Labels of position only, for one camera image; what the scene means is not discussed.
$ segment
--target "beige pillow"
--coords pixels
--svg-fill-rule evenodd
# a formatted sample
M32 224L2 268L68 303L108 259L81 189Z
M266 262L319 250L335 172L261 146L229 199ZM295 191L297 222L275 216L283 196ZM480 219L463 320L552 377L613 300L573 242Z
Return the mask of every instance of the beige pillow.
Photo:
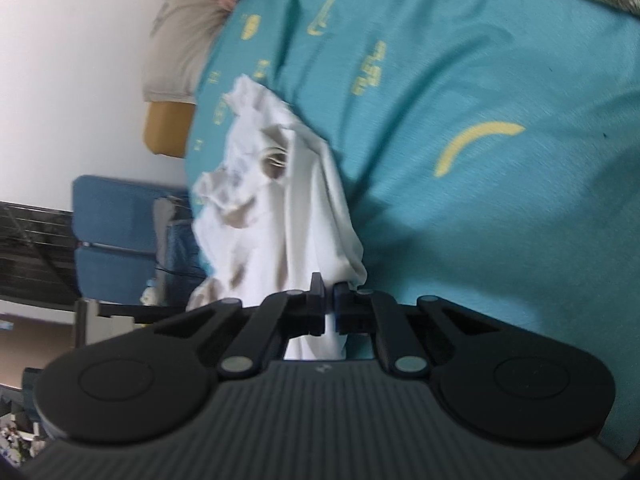
M145 101L195 103L211 44L227 16L218 0L165 0L143 63Z

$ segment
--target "mattress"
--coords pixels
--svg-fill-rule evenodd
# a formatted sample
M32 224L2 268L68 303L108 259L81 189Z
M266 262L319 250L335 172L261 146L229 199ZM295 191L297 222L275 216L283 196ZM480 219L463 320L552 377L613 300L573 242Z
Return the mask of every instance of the mattress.
M436 294L592 352L602 440L640 433L640 22L589 0L241 0L198 90L188 181L246 73L334 150L367 288ZM195 212L200 205L193 200Z

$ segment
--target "white garment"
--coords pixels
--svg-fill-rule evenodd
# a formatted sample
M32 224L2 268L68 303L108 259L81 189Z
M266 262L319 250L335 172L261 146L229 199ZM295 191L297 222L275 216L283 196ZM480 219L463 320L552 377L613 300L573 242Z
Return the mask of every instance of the white garment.
M188 308L233 297L245 306L282 290L324 283L362 285L362 245L353 227L331 151L286 103L248 76L225 96L236 120L225 158L193 192L203 201L193 231L215 275ZM285 358L344 358L345 337L327 316L323 336L289 343Z

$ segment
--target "yellow printed pattern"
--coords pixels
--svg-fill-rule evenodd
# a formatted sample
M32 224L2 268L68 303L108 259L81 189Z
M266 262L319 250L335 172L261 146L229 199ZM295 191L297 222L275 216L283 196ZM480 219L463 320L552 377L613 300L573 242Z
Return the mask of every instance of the yellow printed pattern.
M386 43L379 41L376 43L373 53L366 56L362 62L360 70L362 71L356 77L351 87L351 93L354 95L362 95L369 86L378 86L380 77L382 76L382 68L379 63L385 59Z
M265 70L269 67L271 61L267 61L266 59L259 59L258 65L255 67L254 79L264 79L266 76Z
M242 34L240 35L241 40L250 40L255 36L255 33L258 32L258 27L260 26L260 14L252 14L249 16L244 22L244 28L242 29Z
M213 122L214 124L222 124L222 122L225 120L225 116L226 116L226 102L224 97L220 98L220 101L218 101L218 104L216 105L216 110L213 112Z
M209 78L207 79L207 83L215 85L220 81L220 72L211 72L209 74Z
M326 28L326 20L329 17L329 10L331 10L332 5L335 0L326 0L322 5L320 12L314 18L314 20L309 23L309 26L306 28L306 33L310 36L322 36L324 34L324 29Z
M503 123L501 121L490 121L488 123L480 123L467 128L458 134L444 149L440 158L436 163L434 176L440 178L449 173L453 161L465 146L489 135L509 135L516 136L524 131L524 126L516 123Z

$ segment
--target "bed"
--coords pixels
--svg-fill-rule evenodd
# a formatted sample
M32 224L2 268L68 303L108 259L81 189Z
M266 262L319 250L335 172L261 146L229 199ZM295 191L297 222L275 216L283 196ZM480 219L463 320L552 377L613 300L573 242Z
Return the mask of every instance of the bed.
M626 457L640 436L639 52L640 21L590 0L241 0L197 108L183 104L188 184L222 161L233 81L272 89L334 150L367 287L592 352L616 379L601 438Z

